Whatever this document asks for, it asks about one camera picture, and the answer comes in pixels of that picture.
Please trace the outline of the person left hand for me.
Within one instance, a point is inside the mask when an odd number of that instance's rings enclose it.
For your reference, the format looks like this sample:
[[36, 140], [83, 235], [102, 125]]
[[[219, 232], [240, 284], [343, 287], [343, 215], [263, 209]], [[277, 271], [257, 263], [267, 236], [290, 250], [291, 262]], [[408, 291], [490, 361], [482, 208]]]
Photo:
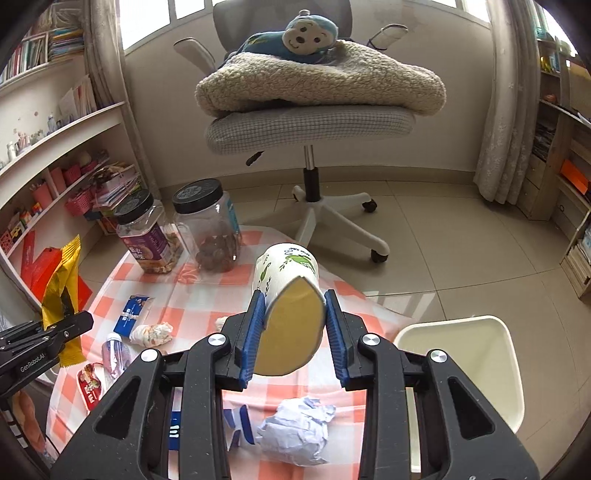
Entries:
[[38, 453], [45, 452], [45, 437], [36, 419], [33, 400], [23, 390], [12, 397], [14, 415], [21, 426], [27, 440]]

